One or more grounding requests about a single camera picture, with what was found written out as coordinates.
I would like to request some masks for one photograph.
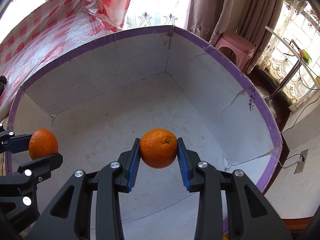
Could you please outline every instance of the silver screw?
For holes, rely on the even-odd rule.
[[[208,164],[206,162],[201,161],[201,162],[198,162],[198,166],[199,168],[206,168]]]
[[[120,163],[119,162],[113,162],[113,163],[110,163],[110,167],[112,169],[117,169],[120,167]]]
[[[25,170],[24,171],[24,175],[26,175],[26,176],[31,176],[31,174],[32,174],[32,171],[31,170]]]
[[[82,176],[83,176],[83,174],[84,174],[84,172],[83,172],[83,171],[81,171],[81,170],[79,170],[79,171],[76,171],[76,172],[75,172],[75,176],[76,176],[77,178],[82,177]]]
[[[235,175],[236,175],[237,177],[242,177],[242,176],[244,175],[244,172],[241,171],[241,170],[235,170]]]
[[[26,206],[30,206],[32,201],[29,197],[23,197],[22,202],[26,205]]]

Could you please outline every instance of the lace curtain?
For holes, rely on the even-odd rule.
[[[124,29],[157,25],[186,28],[190,0],[131,0]]]
[[[288,84],[283,88],[290,109],[299,109],[313,94],[320,75],[320,28],[319,19],[307,0],[284,0],[275,33],[289,41],[293,39],[300,49],[305,49],[312,58],[309,68],[300,67]],[[298,60],[289,49],[275,36],[272,36],[257,65],[268,70],[270,77],[280,83]]]

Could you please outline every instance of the red and white checkered plastic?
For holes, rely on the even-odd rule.
[[[130,0],[49,0],[23,19],[0,45],[0,120],[20,86],[49,62],[87,42],[120,31]]]

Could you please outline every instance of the pink stool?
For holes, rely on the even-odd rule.
[[[241,72],[245,72],[247,68],[247,62],[254,53],[254,46],[245,38],[233,32],[225,32],[221,35],[216,46],[217,50],[222,47],[231,49],[237,57],[236,66]]]

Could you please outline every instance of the orange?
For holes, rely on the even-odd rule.
[[[177,156],[178,141],[165,129],[147,132],[140,140],[140,156],[152,168],[161,169],[173,163]]]
[[[58,142],[54,134],[46,129],[35,131],[29,142],[29,155],[32,160],[58,152]]]

